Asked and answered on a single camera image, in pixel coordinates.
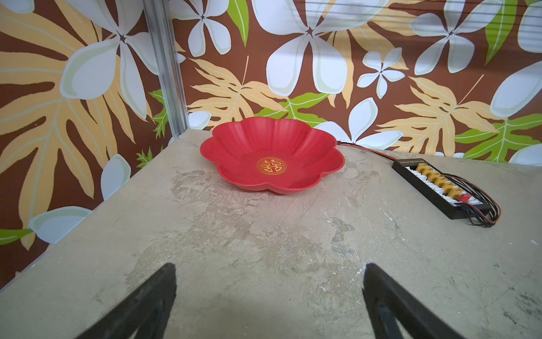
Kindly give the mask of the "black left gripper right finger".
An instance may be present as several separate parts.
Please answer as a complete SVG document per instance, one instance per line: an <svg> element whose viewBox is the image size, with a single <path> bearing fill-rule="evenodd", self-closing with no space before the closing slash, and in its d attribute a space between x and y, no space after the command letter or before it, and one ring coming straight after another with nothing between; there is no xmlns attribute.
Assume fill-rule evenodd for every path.
<svg viewBox="0 0 542 339"><path fill-rule="evenodd" d="M400 326L412 338L462 337L376 264L366 265L363 295L376 338L402 338Z"/></svg>

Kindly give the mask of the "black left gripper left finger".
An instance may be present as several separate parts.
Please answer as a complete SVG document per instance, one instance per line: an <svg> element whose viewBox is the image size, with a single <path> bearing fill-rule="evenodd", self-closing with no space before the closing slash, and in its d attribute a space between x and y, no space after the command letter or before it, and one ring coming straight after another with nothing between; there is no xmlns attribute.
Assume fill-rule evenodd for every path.
<svg viewBox="0 0 542 339"><path fill-rule="evenodd" d="M79 338L163 338L176 299L176 267L166 263Z"/></svg>

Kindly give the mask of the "red flower-shaped fruit bowl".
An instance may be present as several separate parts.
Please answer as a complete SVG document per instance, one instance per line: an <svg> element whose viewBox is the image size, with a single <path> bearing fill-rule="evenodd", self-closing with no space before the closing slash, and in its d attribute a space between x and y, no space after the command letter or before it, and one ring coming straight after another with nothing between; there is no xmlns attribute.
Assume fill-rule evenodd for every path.
<svg viewBox="0 0 542 339"><path fill-rule="evenodd" d="M278 194L310 189L345 165L331 134L301 121L266 117L215 127L200 153L229 183Z"/></svg>

